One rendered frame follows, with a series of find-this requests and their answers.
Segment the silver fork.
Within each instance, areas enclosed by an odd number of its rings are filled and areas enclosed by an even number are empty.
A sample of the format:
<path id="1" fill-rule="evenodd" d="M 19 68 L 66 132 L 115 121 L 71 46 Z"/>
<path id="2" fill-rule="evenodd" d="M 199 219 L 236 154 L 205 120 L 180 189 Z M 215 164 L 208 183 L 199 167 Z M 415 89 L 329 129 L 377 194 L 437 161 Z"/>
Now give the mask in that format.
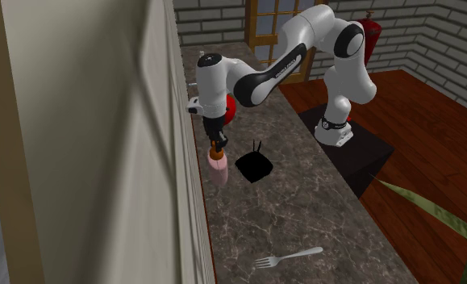
<path id="1" fill-rule="evenodd" d="M 298 252 L 298 253 L 293 253 L 290 255 L 286 255 L 283 257 L 275 257 L 275 256 L 270 256 L 270 257 L 264 257 L 261 259 L 257 259 L 254 261 L 254 266 L 257 269 L 264 269 L 264 268 L 271 268 L 277 266 L 277 264 L 285 259 L 289 258 L 294 258 L 294 257 L 305 257 L 305 256 L 310 256 L 313 254 L 318 254 L 323 251 L 322 247 L 314 247 L 314 248 L 309 248 L 307 250 Z"/>

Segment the red round object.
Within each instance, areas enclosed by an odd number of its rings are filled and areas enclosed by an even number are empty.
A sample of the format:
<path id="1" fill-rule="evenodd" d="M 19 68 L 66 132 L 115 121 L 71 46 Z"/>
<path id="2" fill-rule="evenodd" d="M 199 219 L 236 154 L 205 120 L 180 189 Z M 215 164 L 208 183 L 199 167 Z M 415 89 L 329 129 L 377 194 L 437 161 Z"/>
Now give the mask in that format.
<path id="1" fill-rule="evenodd" d="M 227 94 L 227 105 L 223 125 L 228 125 L 236 115 L 236 100 L 231 94 Z"/>

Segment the red fire extinguisher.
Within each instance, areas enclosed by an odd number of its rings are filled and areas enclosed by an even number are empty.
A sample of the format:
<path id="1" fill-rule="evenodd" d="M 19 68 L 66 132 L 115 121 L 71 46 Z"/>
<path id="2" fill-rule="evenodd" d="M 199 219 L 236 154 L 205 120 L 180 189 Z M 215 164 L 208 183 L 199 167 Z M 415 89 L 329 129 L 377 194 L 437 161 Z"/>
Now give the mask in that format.
<path id="1" fill-rule="evenodd" d="M 367 10 L 366 16 L 363 19 L 357 20 L 357 22 L 362 25 L 365 32 L 365 65 L 368 64 L 369 58 L 372 56 L 373 50 L 382 32 L 382 26 L 372 20 L 373 13 L 373 10 Z"/>

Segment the pink bottle with orange cap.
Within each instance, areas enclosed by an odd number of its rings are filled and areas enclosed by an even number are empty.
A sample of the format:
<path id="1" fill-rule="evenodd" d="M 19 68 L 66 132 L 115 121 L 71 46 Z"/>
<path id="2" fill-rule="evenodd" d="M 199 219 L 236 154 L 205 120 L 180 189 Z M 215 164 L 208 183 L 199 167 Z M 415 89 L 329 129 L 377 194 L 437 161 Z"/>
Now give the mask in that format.
<path id="1" fill-rule="evenodd" d="M 209 165 L 209 173 L 211 181 L 216 186 L 224 186 L 228 179 L 227 155 L 221 148 L 216 151 L 215 142 L 211 142 L 211 147 L 208 152 L 207 161 Z"/>

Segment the green plant leaf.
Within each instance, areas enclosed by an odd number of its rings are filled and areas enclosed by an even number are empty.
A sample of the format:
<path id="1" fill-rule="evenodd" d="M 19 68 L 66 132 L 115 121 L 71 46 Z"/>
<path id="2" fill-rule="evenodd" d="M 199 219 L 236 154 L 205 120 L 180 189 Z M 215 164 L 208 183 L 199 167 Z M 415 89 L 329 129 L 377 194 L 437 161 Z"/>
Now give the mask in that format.
<path id="1" fill-rule="evenodd" d="M 379 181 L 383 186 L 389 188 L 393 192 L 399 194 L 406 200 L 415 204 L 417 207 L 426 211 L 429 215 L 432 215 L 441 223 L 445 224 L 447 227 L 451 228 L 454 232 L 458 233 L 460 236 L 464 237 L 467 240 L 467 222 L 465 222 L 461 218 L 455 216 L 453 213 L 445 210 L 443 207 L 437 205 L 433 201 L 430 201 L 424 198 L 423 196 L 416 194 L 413 191 L 390 184 L 388 182 L 384 182 L 376 177 L 374 177 L 374 179 Z M 462 275 L 460 284 L 467 284 L 467 262 L 465 264 L 465 271 Z"/>

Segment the wooden glass-paned door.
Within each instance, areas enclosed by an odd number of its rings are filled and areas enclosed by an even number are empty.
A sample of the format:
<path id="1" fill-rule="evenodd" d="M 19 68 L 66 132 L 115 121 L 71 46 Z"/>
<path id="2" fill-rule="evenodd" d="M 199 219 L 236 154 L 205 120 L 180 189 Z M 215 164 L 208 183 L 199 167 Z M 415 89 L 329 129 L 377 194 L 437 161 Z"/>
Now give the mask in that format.
<path id="1" fill-rule="evenodd" d="M 282 55 L 283 48 L 277 39 L 283 24 L 296 14 L 329 0 L 246 0 L 246 24 L 244 39 L 263 69 L 274 64 Z M 312 48 L 299 67 L 282 83 L 290 84 L 323 77 L 322 60 L 317 61 L 318 51 Z"/>

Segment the black robot stand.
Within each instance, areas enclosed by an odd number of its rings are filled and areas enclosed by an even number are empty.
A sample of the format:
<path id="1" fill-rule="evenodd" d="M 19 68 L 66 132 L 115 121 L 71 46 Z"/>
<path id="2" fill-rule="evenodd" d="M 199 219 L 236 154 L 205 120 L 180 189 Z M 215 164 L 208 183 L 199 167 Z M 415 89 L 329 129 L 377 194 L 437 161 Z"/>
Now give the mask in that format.
<path id="1" fill-rule="evenodd" d="M 382 169 L 394 147 L 351 120 L 353 137 L 343 146 L 319 145 L 340 175 L 360 198 Z"/>

